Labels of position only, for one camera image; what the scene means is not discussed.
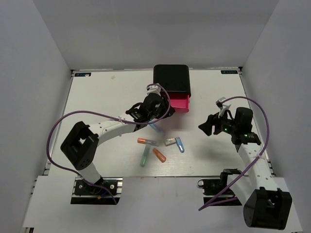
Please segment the pink drawer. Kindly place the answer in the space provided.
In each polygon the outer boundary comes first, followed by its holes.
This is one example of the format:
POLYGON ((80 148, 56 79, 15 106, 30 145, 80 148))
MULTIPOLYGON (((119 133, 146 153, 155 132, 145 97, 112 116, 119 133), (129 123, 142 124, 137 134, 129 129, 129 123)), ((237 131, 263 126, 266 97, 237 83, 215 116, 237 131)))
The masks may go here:
POLYGON ((177 113, 187 113, 190 110, 190 96, 183 93, 172 93, 170 95, 171 107, 177 113))

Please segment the blue transparent correction tape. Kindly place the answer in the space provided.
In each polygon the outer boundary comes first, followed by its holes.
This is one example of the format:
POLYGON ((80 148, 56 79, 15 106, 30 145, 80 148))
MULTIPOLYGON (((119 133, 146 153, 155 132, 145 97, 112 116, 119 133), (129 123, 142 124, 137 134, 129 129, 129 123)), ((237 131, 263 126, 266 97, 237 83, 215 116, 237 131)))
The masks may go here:
POLYGON ((180 139, 180 137, 176 137, 175 140, 176 140, 176 144, 177 144, 177 147, 178 147, 179 151, 181 153, 184 153, 185 152, 185 148, 183 146, 183 143, 182 143, 182 140, 180 139))

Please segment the orange transparent correction tape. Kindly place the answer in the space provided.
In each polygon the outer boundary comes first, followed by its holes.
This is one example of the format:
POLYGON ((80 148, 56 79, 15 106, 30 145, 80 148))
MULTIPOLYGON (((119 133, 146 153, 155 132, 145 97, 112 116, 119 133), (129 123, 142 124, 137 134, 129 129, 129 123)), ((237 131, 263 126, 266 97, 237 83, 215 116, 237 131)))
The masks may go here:
POLYGON ((166 161, 166 157, 158 149, 153 148, 153 153, 162 163, 166 161))

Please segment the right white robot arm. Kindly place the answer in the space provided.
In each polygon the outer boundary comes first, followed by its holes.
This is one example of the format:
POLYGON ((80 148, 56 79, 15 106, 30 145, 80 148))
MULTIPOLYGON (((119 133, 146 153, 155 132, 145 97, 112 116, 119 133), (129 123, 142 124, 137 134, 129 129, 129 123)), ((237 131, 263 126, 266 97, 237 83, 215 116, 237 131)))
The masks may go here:
POLYGON ((224 169, 218 179, 202 179, 198 187, 210 196, 205 206, 239 201, 248 227, 284 230, 289 217, 292 197, 275 182, 267 159, 260 155, 261 141, 252 131, 253 111, 238 107, 231 112, 221 109, 209 115, 199 129, 206 135, 227 133, 246 166, 246 171, 224 169))

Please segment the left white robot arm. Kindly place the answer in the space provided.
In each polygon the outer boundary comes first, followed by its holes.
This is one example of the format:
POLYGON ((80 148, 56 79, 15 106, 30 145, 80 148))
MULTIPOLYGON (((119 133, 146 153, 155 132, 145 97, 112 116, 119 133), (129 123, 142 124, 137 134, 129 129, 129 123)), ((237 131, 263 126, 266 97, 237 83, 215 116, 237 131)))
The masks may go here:
POLYGON ((77 122, 60 149, 86 181, 86 188, 97 194, 103 187, 103 179, 93 163, 97 147, 112 138, 136 132, 146 127, 147 123, 170 117, 174 113, 175 110, 166 97, 149 94, 143 102, 136 103, 116 120, 109 119, 93 125, 77 122))

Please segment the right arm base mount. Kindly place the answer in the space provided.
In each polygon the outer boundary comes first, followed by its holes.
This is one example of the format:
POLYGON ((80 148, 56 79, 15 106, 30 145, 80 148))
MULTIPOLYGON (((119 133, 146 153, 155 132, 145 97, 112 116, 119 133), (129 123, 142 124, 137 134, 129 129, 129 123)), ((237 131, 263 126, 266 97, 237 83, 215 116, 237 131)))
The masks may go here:
MULTIPOLYGON (((219 193, 222 189, 226 187, 227 177, 229 175, 239 175, 241 171, 236 169, 224 169, 219 177, 216 178, 205 178, 198 181, 197 186, 203 191, 204 204, 207 203, 212 197, 219 193)), ((230 189, 226 190, 214 202, 229 200, 235 198, 236 195, 230 189)), ((241 202, 236 199, 230 202, 224 202, 216 204, 215 206, 242 206, 241 202)))

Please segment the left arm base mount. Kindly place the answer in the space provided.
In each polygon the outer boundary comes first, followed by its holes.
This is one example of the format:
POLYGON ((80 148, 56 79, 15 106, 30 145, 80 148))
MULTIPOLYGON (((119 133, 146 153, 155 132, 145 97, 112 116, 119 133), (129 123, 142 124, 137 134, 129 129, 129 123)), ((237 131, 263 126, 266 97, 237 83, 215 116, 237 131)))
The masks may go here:
POLYGON ((101 186, 111 192, 114 201, 105 189, 93 187, 86 184, 81 178, 76 178, 70 203, 78 205, 115 205, 121 198, 122 182, 122 178, 103 178, 101 186))

